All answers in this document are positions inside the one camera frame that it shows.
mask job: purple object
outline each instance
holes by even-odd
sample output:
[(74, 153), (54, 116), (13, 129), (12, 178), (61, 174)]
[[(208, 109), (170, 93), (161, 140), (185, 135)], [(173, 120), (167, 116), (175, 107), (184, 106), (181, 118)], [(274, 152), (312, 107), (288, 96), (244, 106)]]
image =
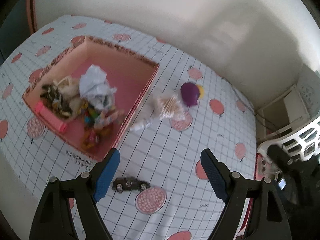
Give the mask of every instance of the purple object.
[(181, 86), (181, 96), (186, 106), (196, 106), (200, 96), (199, 88), (194, 83), (184, 83)]

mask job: pink box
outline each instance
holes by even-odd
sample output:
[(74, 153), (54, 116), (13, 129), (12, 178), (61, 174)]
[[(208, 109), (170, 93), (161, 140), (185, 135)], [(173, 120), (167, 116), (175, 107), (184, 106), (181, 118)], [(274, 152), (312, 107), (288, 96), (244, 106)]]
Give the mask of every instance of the pink box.
[[(81, 148), (84, 125), (80, 118), (68, 122), (64, 133), (50, 125), (35, 107), (40, 100), (42, 85), (53, 80), (60, 81), (65, 76), (80, 78), (92, 64), (100, 66), (106, 73), (109, 84), (117, 88), (115, 102), (118, 109), (123, 109), (126, 118), (122, 125), (115, 124), (109, 138), (103, 138), (97, 147), (86, 152)], [(148, 91), (159, 65), (142, 55), (92, 36), (80, 36), (73, 46), (65, 49), (51, 64), (47, 65), (38, 78), (27, 88), (22, 98), (31, 111), (62, 140), (90, 156), (101, 161), (109, 149), (116, 147), (134, 113)]]

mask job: black toy car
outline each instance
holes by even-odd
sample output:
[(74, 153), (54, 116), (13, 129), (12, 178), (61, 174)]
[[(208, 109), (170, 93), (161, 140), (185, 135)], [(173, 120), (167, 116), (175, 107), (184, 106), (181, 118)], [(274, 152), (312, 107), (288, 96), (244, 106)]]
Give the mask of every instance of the black toy car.
[(150, 188), (150, 184), (146, 181), (138, 180), (134, 177), (116, 178), (112, 183), (112, 189), (119, 193), (131, 190), (145, 190)]

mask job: yellow toy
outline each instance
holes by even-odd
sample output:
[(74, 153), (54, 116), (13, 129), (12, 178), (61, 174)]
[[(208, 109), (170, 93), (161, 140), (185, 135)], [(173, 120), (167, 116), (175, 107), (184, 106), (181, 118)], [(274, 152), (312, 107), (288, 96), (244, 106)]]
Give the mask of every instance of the yellow toy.
[(196, 84), (196, 86), (198, 87), (199, 92), (200, 92), (199, 98), (203, 98), (203, 96), (204, 96), (204, 89), (203, 89), (203, 87), (200, 86), (200, 85), (198, 85), (198, 84)]

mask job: table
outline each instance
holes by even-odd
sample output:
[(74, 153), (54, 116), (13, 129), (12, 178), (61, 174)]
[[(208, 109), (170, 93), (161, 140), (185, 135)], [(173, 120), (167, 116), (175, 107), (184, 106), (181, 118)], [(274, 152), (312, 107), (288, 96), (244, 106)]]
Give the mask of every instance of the table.
[[(182, 127), (186, 130), (175, 130), (177, 127), (173, 128), (169, 120), (163, 120), (154, 121), (139, 132), (125, 132), (118, 145), (121, 161), (115, 178), (134, 176), (147, 180), (165, 190), (167, 198), (158, 212), (147, 215), (135, 207), (137, 192), (119, 194), (110, 187), (97, 208), (113, 239), (157, 240), (171, 236), (173, 240), (177, 232), (190, 239), (207, 239), (224, 204), (201, 173), (200, 153), (210, 148), (230, 170), (252, 179), (255, 117), (241, 100), (252, 105), (237, 91), (239, 100), (229, 83), (199, 60), (129, 27), (64, 15), (30, 36), (4, 62), (0, 68), (0, 147), (14, 172), (39, 200), (49, 177), (73, 179), (94, 165), (93, 160), (47, 130), (21, 99), (41, 72), (39, 69), (81, 35), (119, 43), (160, 64), (159, 73), (137, 110), (136, 121), (153, 115), (154, 96), (178, 94), (185, 82), (195, 82), (205, 92), (197, 106), (186, 108), (192, 117), (190, 127)], [(71, 212), (79, 238), (85, 239), (76, 202)]]

